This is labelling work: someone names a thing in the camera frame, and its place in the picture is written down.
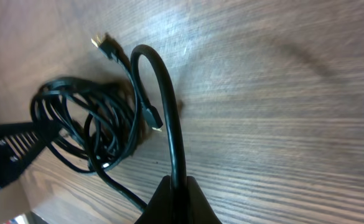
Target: cord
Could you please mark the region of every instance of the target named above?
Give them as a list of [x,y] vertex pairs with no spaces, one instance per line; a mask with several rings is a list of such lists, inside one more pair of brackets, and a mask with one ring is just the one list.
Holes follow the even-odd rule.
[[[139,45],[133,50],[130,63],[122,48],[107,34],[104,39],[92,39],[92,42],[108,59],[115,60],[126,71],[134,88],[134,111],[125,99],[117,94],[119,86],[115,83],[99,85],[72,77],[47,82],[39,88],[31,101],[31,118],[33,122],[52,119],[61,124],[83,149],[73,146],[64,137],[59,137],[54,143],[66,152],[87,160],[88,169],[84,170],[73,165],[51,142],[47,142],[47,147],[72,170],[83,174],[97,173],[106,184],[143,212],[147,204],[113,180],[105,171],[112,169],[135,150],[141,132],[139,128],[141,111],[150,127],[159,129],[162,126],[161,117],[156,108],[150,104],[139,77],[138,61],[139,57],[144,55],[154,69],[161,91],[172,164],[171,190],[175,196],[173,202],[178,204],[185,201],[187,177],[182,131],[172,82],[164,62],[154,49]],[[71,118],[67,101],[72,101],[89,112],[83,127]],[[90,134],[92,122],[96,131]]]

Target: cable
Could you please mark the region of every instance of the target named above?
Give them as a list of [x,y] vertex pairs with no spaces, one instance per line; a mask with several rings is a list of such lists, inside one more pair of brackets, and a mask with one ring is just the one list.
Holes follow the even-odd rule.
[[[115,60],[124,68],[134,89],[134,111],[125,99],[117,94],[119,86],[115,83],[99,85],[72,77],[47,82],[39,88],[31,101],[31,118],[33,122],[52,119],[61,124],[83,149],[73,146],[64,137],[59,137],[54,143],[68,153],[87,160],[88,169],[83,170],[73,165],[54,148],[51,142],[48,142],[48,148],[72,170],[83,174],[97,173],[106,184],[144,211],[146,203],[105,172],[135,150],[141,134],[139,128],[141,115],[153,129],[162,126],[161,117],[156,108],[150,104],[139,77],[139,57],[144,55],[154,69],[161,91],[172,164],[171,191],[174,195],[172,201],[176,205],[185,202],[187,177],[182,131],[172,82],[164,62],[154,49],[146,45],[137,46],[132,51],[129,62],[122,48],[107,34],[104,39],[92,39],[92,42],[108,59]],[[67,101],[72,101],[89,112],[83,127],[71,118]],[[96,131],[91,134],[92,123]]]

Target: black cable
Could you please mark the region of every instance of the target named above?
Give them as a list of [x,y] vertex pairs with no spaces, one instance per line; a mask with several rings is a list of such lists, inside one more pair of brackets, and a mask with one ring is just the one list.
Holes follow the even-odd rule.
[[[73,165],[50,142],[47,144],[48,148],[74,171],[84,174],[97,173],[106,184],[144,211],[146,203],[105,172],[135,150],[141,133],[141,111],[150,127],[157,129],[162,126],[161,118],[155,107],[150,104],[139,77],[138,61],[140,55],[144,55],[154,69],[162,96],[172,164],[171,190],[176,195],[173,201],[185,201],[187,177],[182,131],[172,82],[164,62],[154,49],[146,45],[139,45],[133,50],[130,63],[121,47],[108,35],[103,40],[92,42],[110,60],[117,61],[125,69],[134,88],[134,111],[126,100],[117,94],[119,86],[115,83],[99,85],[72,77],[48,82],[39,88],[31,101],[31,118],[33,122],[52,119],[61,124],[83,149],[73,146],[63,137],[59,137],[54,143],[68,153],[86,159],[88,169],[83,170]],[[72,101],[89,112],[83,127],[71,118],[67,101]],[[90,133],[92,122],[96,130],[94,133]]]

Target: floor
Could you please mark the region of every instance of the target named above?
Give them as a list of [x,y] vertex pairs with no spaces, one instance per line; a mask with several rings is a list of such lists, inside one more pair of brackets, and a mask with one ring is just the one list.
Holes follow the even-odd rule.
[[[364,0],[0,0],[0,123],[30,120],[31,96],[59,75],[125,77],[90,43],[98,32],[164,59],[187,172],[223,223],[364,223]],[[152,73],[142,61],[161,108]],[[169,164],[156,133],[110,175],[148,202]],[[141,214],[48,151],[22,181],[48,223]]]

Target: wood grain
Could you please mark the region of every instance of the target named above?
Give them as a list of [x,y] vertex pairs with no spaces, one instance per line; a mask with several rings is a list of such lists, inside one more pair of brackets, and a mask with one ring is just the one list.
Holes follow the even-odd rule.
[[[124,77],[90,44],[155,48],[183,102],[188,174],[223,223],[364,223],[364,1],[0,1],[0,122],[61,74]],[[152,69],[141,76],[154,106]],[[156,133],[110,175],[149,201],[170,173]],[[22,178],[49,223],[133,223],[98,177],[45,151]]]

